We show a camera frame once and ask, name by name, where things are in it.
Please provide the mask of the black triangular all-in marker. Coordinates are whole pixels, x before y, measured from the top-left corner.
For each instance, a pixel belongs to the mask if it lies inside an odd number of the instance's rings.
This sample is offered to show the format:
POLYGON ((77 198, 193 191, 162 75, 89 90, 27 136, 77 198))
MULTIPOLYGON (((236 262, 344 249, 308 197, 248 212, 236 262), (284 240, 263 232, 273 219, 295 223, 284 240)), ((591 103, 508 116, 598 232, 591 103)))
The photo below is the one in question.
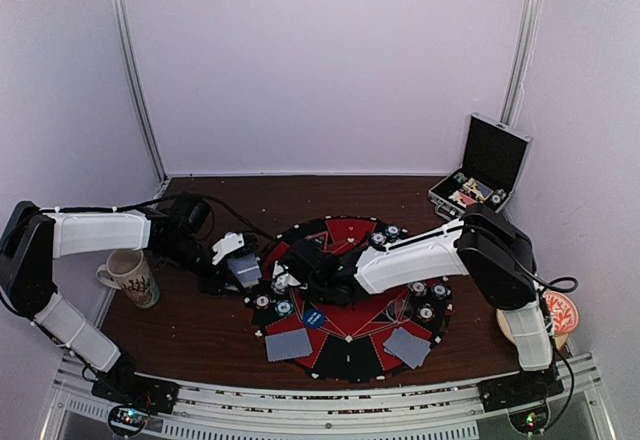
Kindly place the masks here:
POLYGON ((306 237, 306 240, 313 243, 321 250, 326 250, 329 241, 329 233, 325 231, 314 235, 309 235, 306 237))

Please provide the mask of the blue small blind button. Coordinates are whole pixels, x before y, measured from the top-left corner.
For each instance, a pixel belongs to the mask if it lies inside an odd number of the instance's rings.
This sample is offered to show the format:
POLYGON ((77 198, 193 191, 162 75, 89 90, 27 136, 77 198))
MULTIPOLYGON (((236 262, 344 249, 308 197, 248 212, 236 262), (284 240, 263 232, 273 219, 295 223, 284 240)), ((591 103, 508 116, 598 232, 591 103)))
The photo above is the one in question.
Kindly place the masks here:
POLYGON ((309 309, 302 317, 303 324, 308 329, 319 329, 326 323, 326 315, 319 309, 309 309))

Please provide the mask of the blue cream chips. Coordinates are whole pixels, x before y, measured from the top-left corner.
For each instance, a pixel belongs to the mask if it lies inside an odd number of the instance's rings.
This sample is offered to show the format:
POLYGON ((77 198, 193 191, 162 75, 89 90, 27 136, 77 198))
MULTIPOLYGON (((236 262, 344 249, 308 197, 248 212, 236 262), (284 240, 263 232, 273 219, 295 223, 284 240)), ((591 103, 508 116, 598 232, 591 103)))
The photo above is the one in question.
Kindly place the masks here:
POLYGON ((284 296, 289 291, 289 286, 286 282, 273 281, 271 283, 271 290, 275 295, 284 296))

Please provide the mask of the chip stack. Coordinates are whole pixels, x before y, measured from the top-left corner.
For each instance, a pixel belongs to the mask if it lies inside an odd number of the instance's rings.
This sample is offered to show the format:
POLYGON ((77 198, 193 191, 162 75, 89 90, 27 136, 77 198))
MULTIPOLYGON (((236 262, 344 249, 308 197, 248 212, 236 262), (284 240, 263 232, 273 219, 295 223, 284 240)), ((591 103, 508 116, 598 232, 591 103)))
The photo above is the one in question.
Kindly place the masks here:
POLYGON ((382 246, 386 241, 386 236, 381 232, 374 232, 370 236, 370 243, 373 245, 382 246))
POLYGON ((429 287, 425 282, 422 281, 413 282, 408 286, 408 288, 410 294, 414 297, 423 297, 429 292, 429 287))

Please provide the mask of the clear round dealer button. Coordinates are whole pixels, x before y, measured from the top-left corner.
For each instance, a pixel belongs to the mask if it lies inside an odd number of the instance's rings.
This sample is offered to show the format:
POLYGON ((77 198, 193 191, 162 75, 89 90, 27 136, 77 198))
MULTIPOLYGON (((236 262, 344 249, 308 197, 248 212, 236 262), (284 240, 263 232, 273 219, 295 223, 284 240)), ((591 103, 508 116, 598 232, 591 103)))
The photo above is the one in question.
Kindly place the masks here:
POLYGON ((384 314, 389 321, 401 324, 411 319, 413 306, 407 298, 394 299, 387 304, 384 314))

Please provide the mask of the green chips stack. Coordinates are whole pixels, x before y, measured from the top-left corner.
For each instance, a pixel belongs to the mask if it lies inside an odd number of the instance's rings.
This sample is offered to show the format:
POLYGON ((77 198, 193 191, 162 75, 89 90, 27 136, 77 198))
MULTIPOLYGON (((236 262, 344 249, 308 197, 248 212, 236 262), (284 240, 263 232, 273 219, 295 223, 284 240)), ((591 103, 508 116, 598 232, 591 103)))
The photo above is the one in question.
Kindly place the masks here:
POLYGON ((385 235, 389 241, 398 238, 400 234, 401 229, 396 225, 387 225, 385 228, 385 235))
POLYGON ((434 284, 430 287, 431 296, 437 300, 443 300, 449 295, 448 288, 443 284, 434 284))

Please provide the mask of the dealt blue card seat two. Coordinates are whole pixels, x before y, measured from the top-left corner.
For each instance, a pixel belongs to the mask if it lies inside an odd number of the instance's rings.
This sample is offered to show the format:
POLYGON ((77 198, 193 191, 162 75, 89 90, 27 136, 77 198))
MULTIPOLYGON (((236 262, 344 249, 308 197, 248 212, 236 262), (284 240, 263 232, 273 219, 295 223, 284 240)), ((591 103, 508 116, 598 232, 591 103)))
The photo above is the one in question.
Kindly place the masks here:
POLYGON ((313 347, 306 329, 297 329, 265 338, 266 353, 269 362, 307 357, 313 347))

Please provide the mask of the dealt blue card seat ten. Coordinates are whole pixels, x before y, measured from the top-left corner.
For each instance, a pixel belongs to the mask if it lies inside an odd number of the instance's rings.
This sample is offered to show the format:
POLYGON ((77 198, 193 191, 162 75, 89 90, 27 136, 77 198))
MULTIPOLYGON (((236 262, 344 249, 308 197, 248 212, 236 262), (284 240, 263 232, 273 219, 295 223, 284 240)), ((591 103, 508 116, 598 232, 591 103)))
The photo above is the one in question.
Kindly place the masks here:
POLYGON ((405 363, 419 363, 428 351, 428 345, 403 328, 395 329, 384 342, 384 348, 405 363))

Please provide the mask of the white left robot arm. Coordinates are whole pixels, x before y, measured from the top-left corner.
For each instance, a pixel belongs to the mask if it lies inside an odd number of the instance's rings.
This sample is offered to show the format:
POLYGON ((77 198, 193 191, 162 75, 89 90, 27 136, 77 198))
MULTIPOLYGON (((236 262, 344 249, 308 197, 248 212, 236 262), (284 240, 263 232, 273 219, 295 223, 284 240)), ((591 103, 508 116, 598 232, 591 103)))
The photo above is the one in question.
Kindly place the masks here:
POLYGON ((205 245, 197 234, 213 219, 214 198, 186 192, 121 207, 42 208, 16 204, 1 235, 1 299, 13 315, 33 324, 76 354, 100 387, 123 404, 144 393, 134 358, 98 330, 70 297, 95 282, 76 271, 76 256, 112 251, 135 265, 152 253, 196 276, 207 293, 243 290, 229 262, 252 255, 260 231, 227 233, 205 245))

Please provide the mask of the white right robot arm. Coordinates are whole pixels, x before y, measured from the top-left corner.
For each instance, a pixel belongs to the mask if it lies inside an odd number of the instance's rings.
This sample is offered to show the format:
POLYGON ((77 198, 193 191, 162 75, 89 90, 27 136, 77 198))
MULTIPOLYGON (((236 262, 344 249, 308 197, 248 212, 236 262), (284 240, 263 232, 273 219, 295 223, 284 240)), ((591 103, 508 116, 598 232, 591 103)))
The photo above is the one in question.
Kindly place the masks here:
POLYGON ((402 238, 396 226, 368 233, 337 255, 312 240, 291 244, 276 261, 272 280, 330 305, 346 306, 396 287, 470 276, 487 303, 505 314, 520 369, 512 390, 535 400, 551 384, 551 326, 527 235, 490 208, 476 204, 459 219, 402 238))

